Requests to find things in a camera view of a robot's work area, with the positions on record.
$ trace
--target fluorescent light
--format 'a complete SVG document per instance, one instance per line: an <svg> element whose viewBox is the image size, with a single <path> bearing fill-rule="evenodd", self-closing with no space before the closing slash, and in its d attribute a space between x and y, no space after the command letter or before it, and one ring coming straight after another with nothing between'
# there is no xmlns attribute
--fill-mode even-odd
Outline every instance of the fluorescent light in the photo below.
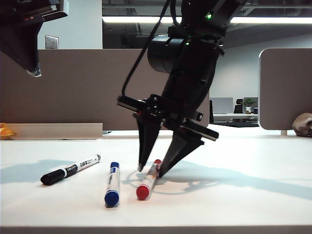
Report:
<svg viewBox="0 0 312 234"><path fill-rule="evenodd" d="M157 23L159 17L150 16L103 16L103 21L106 23ZM176 20L181 22L182 18L177 17ZM173 23L171 17L163 17L162 23Z"/></svg>
<svg viewBox="0 0 312 234"><path fill-rule="evenodd" d="M312 23L312 18L297 17L234 17L231 23L292 23L307 24Z"/></svg>
<svg viewBox="0 0 312 234"><path fill-rule="evenodd" d="M106 23L157 23L159 17L142 17L142 16L103 16ZM173 23L171 17L163 17L162 23ZM234 17L231 23L288 23L288 24L311 24L312 18L296 18L296 17Z"/></svg>

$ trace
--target orange object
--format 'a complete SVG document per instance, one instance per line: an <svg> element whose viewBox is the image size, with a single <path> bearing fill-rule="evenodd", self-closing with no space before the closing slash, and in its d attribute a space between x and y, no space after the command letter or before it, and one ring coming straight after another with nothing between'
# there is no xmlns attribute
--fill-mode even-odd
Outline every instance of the orange object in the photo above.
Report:
<svg viewBox="0 0 312 234"><path fill-rule="evenodd" d="M16 135L16 133L6 127L6 123L0 123L0 137L8 137L13 135Z"/></svg>

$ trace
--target marker label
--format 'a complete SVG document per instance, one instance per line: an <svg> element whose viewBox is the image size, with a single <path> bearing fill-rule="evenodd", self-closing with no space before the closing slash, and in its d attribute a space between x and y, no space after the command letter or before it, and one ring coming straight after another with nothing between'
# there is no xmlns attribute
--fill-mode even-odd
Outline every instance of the marker label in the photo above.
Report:
<svg viewBox="0 0 312 234"><path fill-rule="evenodd" d="M99 162L99 160L100 160L100 156L94 155L93 157L87 158L83 161L76 163L77 172Z"/></svg>
<svg viewBox="0 0 312 234"><path fill-rule="evenodd" d="M120 171L118 167L112 167L108 178L107 191L119 191Z"/></svg>
<svg viewBox="0 0 312 234"><path fill-rule="evenodd" d="M65 176L65 178L66 178L66 177L69 177L69 176L75 174L78 171L78 166L76 164L74 164L72 166L66 167L65 170L67 173L67 175Z"/></svg>
<svg viewBox="0 0 312 234"><path fill-rule="evenodd" d="M158 167L159 164L154 163L152 165L152 168L148 171L147 175L145 176L145 178L142 180L141 184L145 184L148 185L149 187L151 185L153 185L157 175L158 175Z"/></svg>

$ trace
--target office cubicle partition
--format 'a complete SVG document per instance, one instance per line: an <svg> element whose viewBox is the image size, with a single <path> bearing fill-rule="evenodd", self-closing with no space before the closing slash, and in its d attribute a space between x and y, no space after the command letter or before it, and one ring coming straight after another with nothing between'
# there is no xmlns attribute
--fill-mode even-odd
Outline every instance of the office cubicle partition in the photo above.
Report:
<svg viewBox="0 0 312 234"><path fill-rule="evenodd" d="M259 122L289 130L297 116L312 113L312 49L266 49L260 54Z"/></svg>
<svg viewBox="0 0 312 234"><path fill-rule="evenodd" d="M2 55L0 119L7 123L104 123L105 130L137 129L132 112L117 106L123 83L140 50L39 50L42 77L30 77ZM154 71L147 56L126 94L161 95L168 74ZM199 111L209 122L209 98Z"/></svg>
<svg viewBox="0 0 312 234"><path fill-rule="evenodd" d="M234 108L232 97L211 97L209 99L213 102L214 114L233 113Z"/></svg>

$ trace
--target red marker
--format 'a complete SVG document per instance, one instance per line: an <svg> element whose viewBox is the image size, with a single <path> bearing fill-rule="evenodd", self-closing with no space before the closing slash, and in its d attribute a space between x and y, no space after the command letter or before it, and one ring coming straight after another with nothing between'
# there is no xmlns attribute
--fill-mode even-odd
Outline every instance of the red marker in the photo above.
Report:
<svg viewBox="0 0 312 234"><path fill-rule="evenodd" d="M150 195L151 189L153 188L154 182L158 176L160 164L161 160L157 159L154 161L146 177L136 189L136 195L139 200L145 200Z"/></svg>

